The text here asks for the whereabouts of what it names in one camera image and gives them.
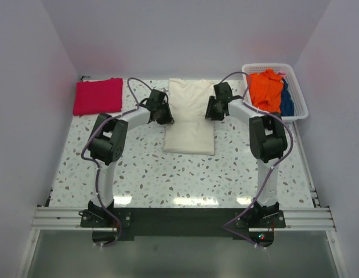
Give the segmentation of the cream white t-shirt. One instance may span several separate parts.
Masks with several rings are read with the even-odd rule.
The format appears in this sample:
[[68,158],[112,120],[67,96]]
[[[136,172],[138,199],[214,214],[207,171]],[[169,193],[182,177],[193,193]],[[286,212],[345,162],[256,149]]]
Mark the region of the cream white t-shirt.
[[214,123],[205,118],[214,85],[213,81],[203,79],[168,81],[169,108],[174,123],[165,128],[165,152],[215,154]]

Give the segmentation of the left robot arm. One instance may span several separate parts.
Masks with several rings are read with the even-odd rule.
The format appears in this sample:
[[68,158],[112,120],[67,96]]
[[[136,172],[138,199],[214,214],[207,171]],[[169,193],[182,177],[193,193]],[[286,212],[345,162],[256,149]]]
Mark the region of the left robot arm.
[[79,212],[81,227],[99,228],[122,225],[114,212],[113,182],[117,161],[121,158],[128,131],[157,122],[173,124],[166,92],[152,89],[149,97],[140,101],[136,108],[121,115],[99,114],[90,137],[81,152],[81,158],[96,165],[93,197],[88,208]]

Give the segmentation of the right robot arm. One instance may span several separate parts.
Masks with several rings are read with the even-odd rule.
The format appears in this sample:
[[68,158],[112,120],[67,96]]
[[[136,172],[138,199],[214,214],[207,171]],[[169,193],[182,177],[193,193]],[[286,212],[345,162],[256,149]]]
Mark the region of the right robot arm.
[[256,108],[241,96],[234,96],[227,82],[214,85],[205,117],[212,121],[232,116],[248,125],[249,147],[258,164],[257,194],[250,205],[227,222],[244,219],[248,224],[266,227],[282,215],[277,197],[278,166],[292,152],[293,136],[280,114]]

